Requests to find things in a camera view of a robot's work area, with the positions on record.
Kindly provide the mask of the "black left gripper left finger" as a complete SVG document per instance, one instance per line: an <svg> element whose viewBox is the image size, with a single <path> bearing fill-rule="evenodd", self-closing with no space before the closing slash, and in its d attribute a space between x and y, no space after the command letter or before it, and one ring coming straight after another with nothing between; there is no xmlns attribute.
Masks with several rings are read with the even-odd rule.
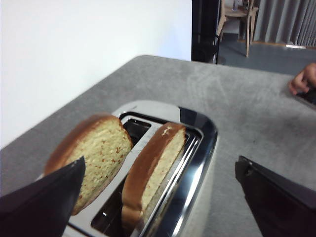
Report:
<svg viewBox="0 0 316 237"><path fill-rule="evenodd" d="M60 237L78 200L84 158L0 198L2 237Z"/></svg>

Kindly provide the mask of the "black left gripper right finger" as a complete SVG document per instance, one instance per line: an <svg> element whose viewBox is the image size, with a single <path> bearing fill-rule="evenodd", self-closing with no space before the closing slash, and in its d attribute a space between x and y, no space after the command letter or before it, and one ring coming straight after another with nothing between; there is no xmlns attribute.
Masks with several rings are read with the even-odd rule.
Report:
<svg viewBox="0 0 316 237"><path fill-rule="evenodd" d="M239 156L236 179L264 237L314 237L316 193Z"/></svg>

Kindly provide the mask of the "person's hand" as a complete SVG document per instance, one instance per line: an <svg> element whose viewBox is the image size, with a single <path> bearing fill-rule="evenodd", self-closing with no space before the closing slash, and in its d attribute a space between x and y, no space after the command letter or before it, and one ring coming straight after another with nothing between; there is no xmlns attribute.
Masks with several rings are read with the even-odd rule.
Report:
<svg viewBox="0 0 316 237"><path fill-rule="evenodd" d="M308 64L294 79L288 83L289 91L296 95L299 92L307 93L316 87L316 64Z"/></svg>

